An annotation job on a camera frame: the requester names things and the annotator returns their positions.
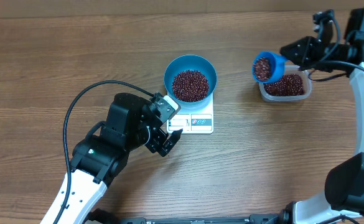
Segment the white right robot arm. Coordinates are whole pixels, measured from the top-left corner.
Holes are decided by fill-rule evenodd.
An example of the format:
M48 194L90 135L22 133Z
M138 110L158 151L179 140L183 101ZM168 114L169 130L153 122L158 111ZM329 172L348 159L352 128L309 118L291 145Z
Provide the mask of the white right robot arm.
M351 10L344 35L331 9L314 14L313 23L317 37L304 37L280 53L301 70L340 70L349 78L357 116L355 153L328 173L323 192L290 203L277 223L355 223L364 217L364 8Z

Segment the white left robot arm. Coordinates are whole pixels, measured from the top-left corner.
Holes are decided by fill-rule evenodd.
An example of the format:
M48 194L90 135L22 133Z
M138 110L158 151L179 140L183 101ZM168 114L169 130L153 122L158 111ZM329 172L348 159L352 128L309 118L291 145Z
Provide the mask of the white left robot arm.
M146 146L152 153L168 155L182 131L167 134L161 126L179 110L178 103L160 93L149 100L130 93L115 95L106 121L94 125L75 146L71 174L65 176L42 223L118 223L95 204L125 168L131 151Z

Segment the blue plastic measuring scoop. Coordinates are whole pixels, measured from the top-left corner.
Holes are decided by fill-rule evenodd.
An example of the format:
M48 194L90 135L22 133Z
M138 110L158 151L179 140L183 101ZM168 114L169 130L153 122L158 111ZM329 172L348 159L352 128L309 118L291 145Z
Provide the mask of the blue plastic measuring scoop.
M261 57L266 57L269 59L270 64L271 64L271 78L267 81L259 81L255 75L254 75L254 63L257 59L261 58ZM268 84L268 83L275 83L277 81L279 81L282 76L284 75L284 71L285 71L285 64L287 62L287 59L281 55L272 53L272 52L260 52L257 57L255 58L253 65L252 65L252 74L253 74L253 78L258 82L258 83L264 83L264 84Z

